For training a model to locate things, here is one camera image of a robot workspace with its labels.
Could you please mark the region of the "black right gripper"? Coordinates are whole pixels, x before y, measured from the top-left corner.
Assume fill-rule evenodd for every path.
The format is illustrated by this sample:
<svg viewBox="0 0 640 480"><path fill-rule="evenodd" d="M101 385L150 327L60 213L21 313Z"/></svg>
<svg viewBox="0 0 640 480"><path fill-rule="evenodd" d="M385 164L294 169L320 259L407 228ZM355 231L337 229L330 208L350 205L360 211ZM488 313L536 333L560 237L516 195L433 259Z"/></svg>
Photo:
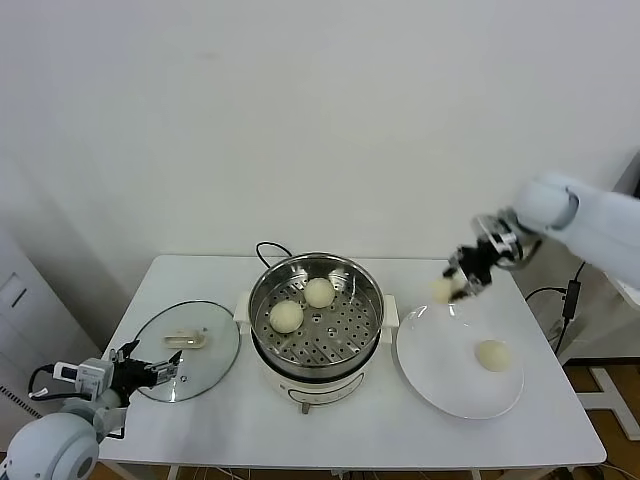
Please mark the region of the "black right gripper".
<svg viewBox="0 0 640 480"><path fill-rule="evenodd" d="M462 301L481 294L492 283L491 269L501 254L488 240L478 240L475 246L459 247L459 256L451 256L443 270L443 277L465 276L467 283L452 287L451 300Z"/></svg>

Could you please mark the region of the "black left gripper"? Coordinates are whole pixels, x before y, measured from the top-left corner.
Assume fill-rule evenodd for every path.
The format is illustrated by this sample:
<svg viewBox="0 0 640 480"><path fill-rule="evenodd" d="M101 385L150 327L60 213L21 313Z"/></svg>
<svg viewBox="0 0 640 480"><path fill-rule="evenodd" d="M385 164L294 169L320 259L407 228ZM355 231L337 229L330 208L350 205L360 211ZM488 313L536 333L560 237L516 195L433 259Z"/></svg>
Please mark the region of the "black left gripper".
<svg viewBox="0 0 640 480"><path fill-rule="evenodd" d="M181 362L182 351L178 350L168 360L148 363L129 359L138 346L139 340L125 343L119 349L109 351L109 361L115 364L111 389L120 396L131 396L141 387L152 388L173 379Z"/></svg>

